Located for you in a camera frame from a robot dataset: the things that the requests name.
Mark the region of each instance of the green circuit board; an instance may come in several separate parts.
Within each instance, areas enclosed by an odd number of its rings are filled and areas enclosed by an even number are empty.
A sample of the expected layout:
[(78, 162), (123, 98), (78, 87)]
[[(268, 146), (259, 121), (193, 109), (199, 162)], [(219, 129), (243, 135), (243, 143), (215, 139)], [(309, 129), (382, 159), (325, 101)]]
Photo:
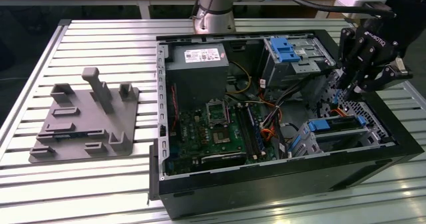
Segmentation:
[[(168, 161), (169, 175), (201, 171), (201, 159), (212, 155), (248, 152), (243, 137), (241, 124), (237, 118), (237, 107), (212, 105), (197, 110), (181, 111), (179, 114), (179, 130), (171, 142), (172, 158)], [(263, 121), (259, 105), (251, 106), (252, 118), (256, 123)], [(227, 119), (227, 124), (212, 125), (212, 120)], [(244, 159), (244, 164), (271, 161), (275, 149), (265, 146), (265, 154)]]

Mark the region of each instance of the slotted metal table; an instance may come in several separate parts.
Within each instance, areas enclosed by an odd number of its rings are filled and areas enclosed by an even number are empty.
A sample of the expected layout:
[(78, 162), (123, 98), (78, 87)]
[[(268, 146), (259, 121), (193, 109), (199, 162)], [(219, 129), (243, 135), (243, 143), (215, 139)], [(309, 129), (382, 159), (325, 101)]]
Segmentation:
[[(239, 31), (327, 29), (336, 41), (343, 19), (239, 19)], [(0, 223), (384, 223), (426, 216), (426, 155), (393, 166), (339, 192), (171, 221), (160, 201), (148, 202), (149, 145), (157, 137), (156, 36), (192, 33), (189, 20), (74, 20), (63, 22), (0, 129)], [(140, 89), (134, 154), (126, 158), (31, 164), (52, 103), (55, 83), (88, 89), (80, 74), (96, 66), (110, 88)], [(378, 92), (426, 147), (426, 101), (409, 82)]]

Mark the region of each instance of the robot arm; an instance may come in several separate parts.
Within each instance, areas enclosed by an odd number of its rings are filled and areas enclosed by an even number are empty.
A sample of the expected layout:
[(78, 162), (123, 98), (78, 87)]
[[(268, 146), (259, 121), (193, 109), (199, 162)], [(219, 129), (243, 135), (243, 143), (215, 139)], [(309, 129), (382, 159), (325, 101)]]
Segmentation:
[(235, 2), (267, 0), (199, 0), (200, 8), (193, 18), (196, 33), (236, 32), (233, 15)]

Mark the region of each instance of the power supply label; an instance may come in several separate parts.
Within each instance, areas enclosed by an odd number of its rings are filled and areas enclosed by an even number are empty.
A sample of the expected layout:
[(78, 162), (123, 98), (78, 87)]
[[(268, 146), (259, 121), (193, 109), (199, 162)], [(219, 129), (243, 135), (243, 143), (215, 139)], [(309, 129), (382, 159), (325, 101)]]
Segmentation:
[(221, 57), (220, 57), (220, 50), (217, 48), (193, 49), (193, 50), (185, 51), (187, 63), (209, 62), (209, 61), (219, 61), (219, 60), (221, 60)]

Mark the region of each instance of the blue drive bay latch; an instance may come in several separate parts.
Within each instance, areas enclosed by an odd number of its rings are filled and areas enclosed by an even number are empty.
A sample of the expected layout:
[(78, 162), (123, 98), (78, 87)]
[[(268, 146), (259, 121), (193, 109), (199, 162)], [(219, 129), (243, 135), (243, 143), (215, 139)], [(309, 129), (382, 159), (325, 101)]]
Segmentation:
[(279, 56), (280, 62), (299, 62), (301, 60), (287, 38), (271, 38), (271, 40), (271, 46)]

